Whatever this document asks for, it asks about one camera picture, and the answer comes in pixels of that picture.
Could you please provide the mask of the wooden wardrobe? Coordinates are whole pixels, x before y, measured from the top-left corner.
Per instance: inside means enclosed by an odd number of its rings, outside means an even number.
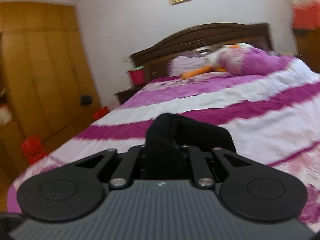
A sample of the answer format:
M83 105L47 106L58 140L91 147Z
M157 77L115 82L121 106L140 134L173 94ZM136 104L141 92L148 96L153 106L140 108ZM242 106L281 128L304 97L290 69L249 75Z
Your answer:
M25 138L38 136L52 152L91 124L100 101L73 7L1 3L1 92L12 114L1 127L1 175L10 180L28 165ZM81 95L93 103L81 106Z

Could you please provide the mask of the red plastic bucket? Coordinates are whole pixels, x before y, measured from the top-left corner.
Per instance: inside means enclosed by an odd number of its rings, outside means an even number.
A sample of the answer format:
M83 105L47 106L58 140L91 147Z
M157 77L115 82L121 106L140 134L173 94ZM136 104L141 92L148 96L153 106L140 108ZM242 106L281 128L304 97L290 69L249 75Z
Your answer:
M142 85L146 82L144 66L138 66L127 71L134 86Z

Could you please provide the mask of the floral coral curtain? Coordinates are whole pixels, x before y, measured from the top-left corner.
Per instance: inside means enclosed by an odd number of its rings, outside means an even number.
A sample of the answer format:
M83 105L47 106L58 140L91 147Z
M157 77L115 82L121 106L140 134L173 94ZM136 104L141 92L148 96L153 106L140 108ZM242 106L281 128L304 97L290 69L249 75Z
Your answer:
M291 0L294 30L319 29L319 0Z

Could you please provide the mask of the lilac pillow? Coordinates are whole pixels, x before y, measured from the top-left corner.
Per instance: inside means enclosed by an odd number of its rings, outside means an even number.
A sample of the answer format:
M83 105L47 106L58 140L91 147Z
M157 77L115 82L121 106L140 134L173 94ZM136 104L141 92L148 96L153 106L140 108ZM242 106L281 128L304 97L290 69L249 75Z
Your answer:
M182 54L169 61L167 76L181 76L186 72L203 68L208 63L208 60L199 54Z

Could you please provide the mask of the wooden drawer cabinet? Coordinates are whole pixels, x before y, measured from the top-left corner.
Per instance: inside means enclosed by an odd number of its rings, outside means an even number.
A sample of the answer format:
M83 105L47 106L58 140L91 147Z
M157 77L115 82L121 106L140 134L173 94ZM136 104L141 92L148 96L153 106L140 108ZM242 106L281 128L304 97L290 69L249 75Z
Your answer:
M299 57L314 71L319 73L319 29L294 31Z

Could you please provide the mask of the purple floral bed quilt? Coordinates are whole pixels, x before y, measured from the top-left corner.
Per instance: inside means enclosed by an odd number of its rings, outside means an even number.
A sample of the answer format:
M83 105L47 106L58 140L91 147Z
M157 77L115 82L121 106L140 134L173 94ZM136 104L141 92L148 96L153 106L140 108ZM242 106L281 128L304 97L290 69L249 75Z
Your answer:
M231 49L219 56L227 72L151 81L120 107L47 157L29 166L8 189L9 212L19 213L17 190L32 176L107 148L120 152L144 142L162 113L227 129L236 151L299 178L308 191L300 220L319 230L319 74L293 56Z

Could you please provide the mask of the white orange plush duck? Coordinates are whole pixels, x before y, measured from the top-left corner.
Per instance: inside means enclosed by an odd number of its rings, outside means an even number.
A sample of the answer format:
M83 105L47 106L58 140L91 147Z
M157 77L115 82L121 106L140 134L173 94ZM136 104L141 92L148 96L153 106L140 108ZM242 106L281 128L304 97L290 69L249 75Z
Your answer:
M252 45L247 43L236 43L236 44L225 44L215 52L205 56L207 64L202 68L197 68L196 70L191 70L189 72L185 72L181 75L181 79L189 79L191 77L195 77L200 74L209 73L209 72L227 72L225 68L219 65L219 56L231 49L249 49L253 48Z

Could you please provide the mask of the dark wooden headboard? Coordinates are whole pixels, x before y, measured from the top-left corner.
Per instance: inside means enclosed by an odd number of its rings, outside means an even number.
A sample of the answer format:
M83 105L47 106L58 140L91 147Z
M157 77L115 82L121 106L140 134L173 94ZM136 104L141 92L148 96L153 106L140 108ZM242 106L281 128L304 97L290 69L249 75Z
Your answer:
M168 76L169 62L187 52L207 47L208 51L224 44L251 44L261 50L273 50L268 23L210 23L201 24L175 33L154 46L131 55L136 67L144 66L146 81Z

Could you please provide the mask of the black knit sweater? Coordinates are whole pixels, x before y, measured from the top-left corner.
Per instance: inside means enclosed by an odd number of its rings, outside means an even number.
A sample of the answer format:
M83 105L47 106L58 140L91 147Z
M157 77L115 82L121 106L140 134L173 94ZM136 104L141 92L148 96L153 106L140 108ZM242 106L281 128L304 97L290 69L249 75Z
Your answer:
M227 129L164 113L146 131L145 158L138 161L135 179L185 180L191 178L191 163L181 146L195 146L202 152L215 147L236 153L235 144Z

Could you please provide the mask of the red plastic stool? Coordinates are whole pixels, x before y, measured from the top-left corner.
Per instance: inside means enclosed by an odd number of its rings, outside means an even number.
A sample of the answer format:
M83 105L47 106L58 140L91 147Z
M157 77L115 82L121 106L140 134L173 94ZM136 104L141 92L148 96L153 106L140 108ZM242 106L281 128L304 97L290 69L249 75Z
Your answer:
M26 157L29 165L36 163L37 161L48 155L48 153L44 149L42 141L36 135L27 137L21 143L21 150L23 152L23 155Z

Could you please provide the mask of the small black hanging bag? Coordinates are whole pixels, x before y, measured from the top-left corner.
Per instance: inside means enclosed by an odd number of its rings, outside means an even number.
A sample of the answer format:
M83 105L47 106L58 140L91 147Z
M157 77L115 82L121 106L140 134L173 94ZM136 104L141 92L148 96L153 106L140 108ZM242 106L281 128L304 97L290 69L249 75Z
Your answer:
M93 103L93 98L91 95L81 95L79 102L81 106L90 106Z

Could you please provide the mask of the dark wooden nightstand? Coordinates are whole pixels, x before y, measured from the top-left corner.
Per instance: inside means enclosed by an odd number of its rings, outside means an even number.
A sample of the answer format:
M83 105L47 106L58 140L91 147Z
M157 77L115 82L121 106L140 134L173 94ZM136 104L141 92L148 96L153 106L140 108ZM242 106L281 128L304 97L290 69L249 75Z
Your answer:
M118 99L120 105L123 105L145 86L146 83L142 85L127 87L122 89L121 91L116 92L114 96Z

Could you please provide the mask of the red item on floor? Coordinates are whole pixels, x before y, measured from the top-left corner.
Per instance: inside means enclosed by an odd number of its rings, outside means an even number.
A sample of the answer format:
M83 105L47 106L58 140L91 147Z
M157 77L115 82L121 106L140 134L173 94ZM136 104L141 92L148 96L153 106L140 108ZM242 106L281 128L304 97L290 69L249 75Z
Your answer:
M106 116L109 112L110 111L109 111L108 107L104 106L104 107L99 108L97 111L95 111L93 113L92 117L93 117L94 120L99 120L102 117Z

